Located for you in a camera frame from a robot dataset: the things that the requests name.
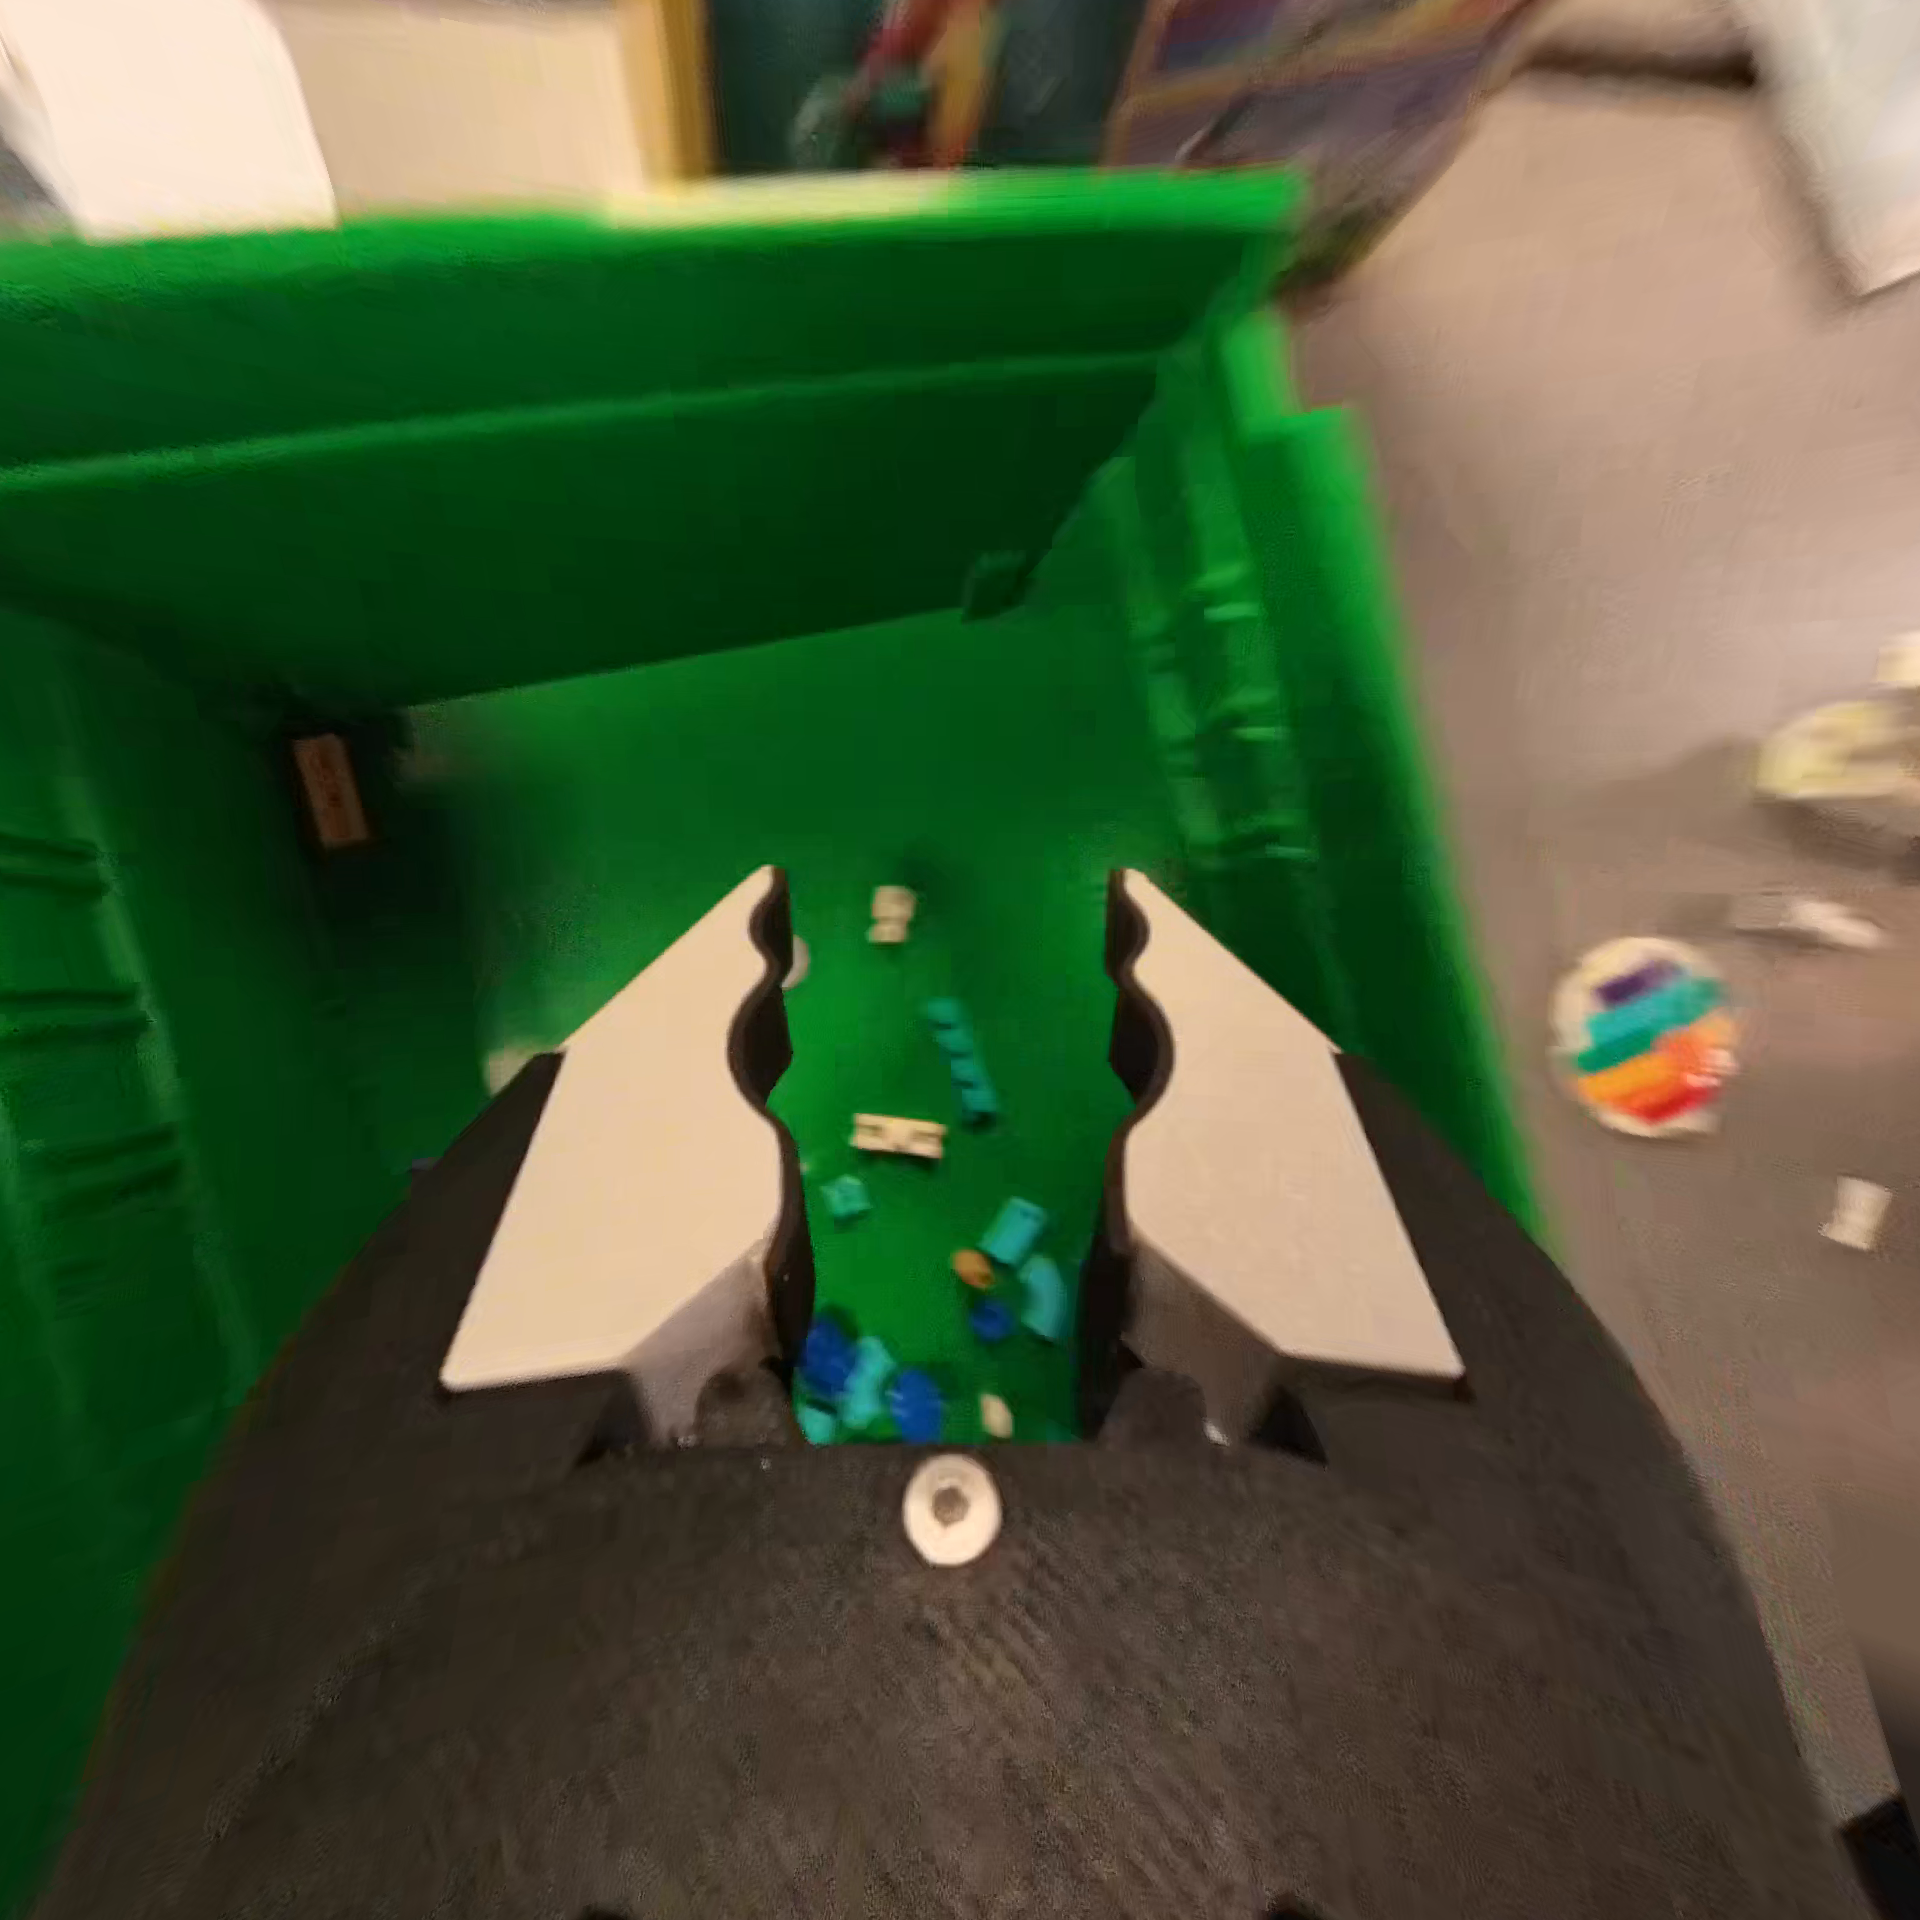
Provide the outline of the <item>round rainbow lego build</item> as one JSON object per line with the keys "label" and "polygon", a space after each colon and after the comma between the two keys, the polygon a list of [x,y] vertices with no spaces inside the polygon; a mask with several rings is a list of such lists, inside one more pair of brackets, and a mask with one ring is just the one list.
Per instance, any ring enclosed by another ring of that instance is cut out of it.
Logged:
{"label": "round rainbow lego build", "polygon": [[1715,959],[1669,933],[1585,949],[1548,998],[1548,1065],[1626,1141],[1702,1141],[1738,1078],[1740,1021]]}

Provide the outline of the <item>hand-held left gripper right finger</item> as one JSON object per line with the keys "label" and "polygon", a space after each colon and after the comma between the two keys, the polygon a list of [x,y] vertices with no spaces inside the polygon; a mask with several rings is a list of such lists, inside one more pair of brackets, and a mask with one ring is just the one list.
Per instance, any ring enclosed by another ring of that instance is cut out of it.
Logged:
{"label": "hand-held left gripper right finger", "polygon": [[1308,1385],[1466,1398],[1342,1048],[1140,868],[1115,868],[1129,1108],[1080,1266],[1080,1428],[1162,1375],[1220,1442],[1319,1448]]}

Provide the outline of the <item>yellow lego set box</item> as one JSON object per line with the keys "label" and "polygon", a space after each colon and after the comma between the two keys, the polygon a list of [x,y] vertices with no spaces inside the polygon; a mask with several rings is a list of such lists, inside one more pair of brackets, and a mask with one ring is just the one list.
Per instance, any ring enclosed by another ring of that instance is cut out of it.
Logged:
{"label": "yellow lego set box", "polygon": [[1283,169],[1295,279],[1449,166],[1540,2],[613,2],[669,178]]}

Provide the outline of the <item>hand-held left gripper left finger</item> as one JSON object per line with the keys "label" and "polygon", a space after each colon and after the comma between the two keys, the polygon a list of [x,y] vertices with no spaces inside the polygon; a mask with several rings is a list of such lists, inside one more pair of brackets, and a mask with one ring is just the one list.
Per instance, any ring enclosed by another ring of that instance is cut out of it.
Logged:
{"label": "hand-held left gripper left finger", "polygon": [[555,1078],[440,1366],[448,1398],[565,1381],[688,1442],[710,1381],[790,1366],[813,1309],[785,871],[750,868],[555,1051]]}

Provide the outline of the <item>pile of small lego pieces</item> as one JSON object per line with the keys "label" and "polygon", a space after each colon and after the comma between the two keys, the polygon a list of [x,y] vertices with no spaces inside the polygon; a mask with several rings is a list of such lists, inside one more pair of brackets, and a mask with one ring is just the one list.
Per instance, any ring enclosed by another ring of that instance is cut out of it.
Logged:
{"label": "pile of small lego pieces", "polygon": [[932,878],[860,886],[798,941],[776,1118],[816,1263],[790,1385],[808,1442],[1075,1438],[1063,1209],[986,1015]]}

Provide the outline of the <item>green plastic bin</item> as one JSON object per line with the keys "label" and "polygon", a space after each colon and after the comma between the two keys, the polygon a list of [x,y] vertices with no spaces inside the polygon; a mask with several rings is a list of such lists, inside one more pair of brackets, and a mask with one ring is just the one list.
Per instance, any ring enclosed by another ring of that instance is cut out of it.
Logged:
{"label": "green plastic bin", "polygon": [[1283,173],[2,243],[2,1915],[248,1392],[785,878],[820,1309],[1098,1232],[1136,868],[1540,1219]]}

